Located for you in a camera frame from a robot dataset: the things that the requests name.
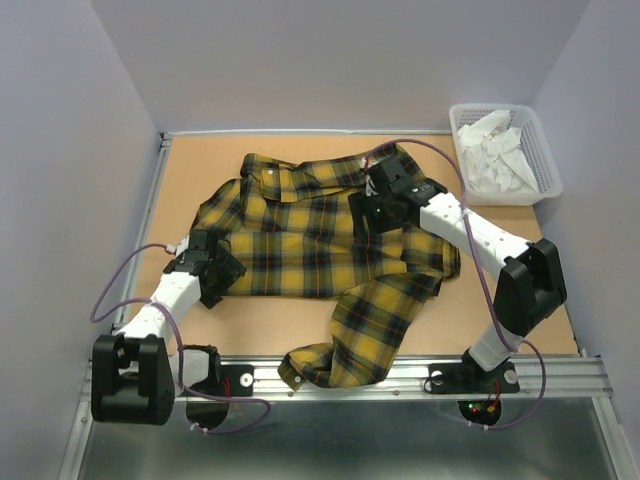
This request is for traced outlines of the yellow plaid long sleeve shirt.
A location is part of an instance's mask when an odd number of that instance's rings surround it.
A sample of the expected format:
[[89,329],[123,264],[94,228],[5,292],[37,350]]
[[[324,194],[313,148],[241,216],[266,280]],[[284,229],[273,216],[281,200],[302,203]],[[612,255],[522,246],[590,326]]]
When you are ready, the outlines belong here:
[[424,304],[460,273],[459,250],[412,224],[354,237],[348,197],[364,188],[363,162],[250,153],[194,218],[196,229],[223,230],[247,269],[230,295],[335,301],[330,341],[290,351],[294,362],[324,345],[361,365],[391,364]]

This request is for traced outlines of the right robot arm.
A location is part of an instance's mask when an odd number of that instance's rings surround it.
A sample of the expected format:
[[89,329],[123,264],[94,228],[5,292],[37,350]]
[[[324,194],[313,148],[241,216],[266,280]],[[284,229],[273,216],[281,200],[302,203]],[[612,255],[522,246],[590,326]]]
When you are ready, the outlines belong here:
[[482,390],[529,333],[567,299],[560,256],[547,239],[513,235],[466,207],[442,184],[418,181],[399,158],[365,168],[365,187],[349,198],[354,233],[383,233],[408,223],[469,255],[481,280],[492,277],[492,326],[460,366],[463,384]]

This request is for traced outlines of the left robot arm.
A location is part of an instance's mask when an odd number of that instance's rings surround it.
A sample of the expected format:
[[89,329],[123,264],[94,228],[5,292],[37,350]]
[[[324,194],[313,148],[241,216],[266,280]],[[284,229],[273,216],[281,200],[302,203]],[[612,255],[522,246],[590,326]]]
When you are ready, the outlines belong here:
[[165,424],[183,392],[229,396],[214,346],[186,345],[171,356],[178,323],[196,304],[211,309],[246,272],[220,230],[193,229],[177,246],[154,293],[124,327],[92,349],[91,413],[99,422]]

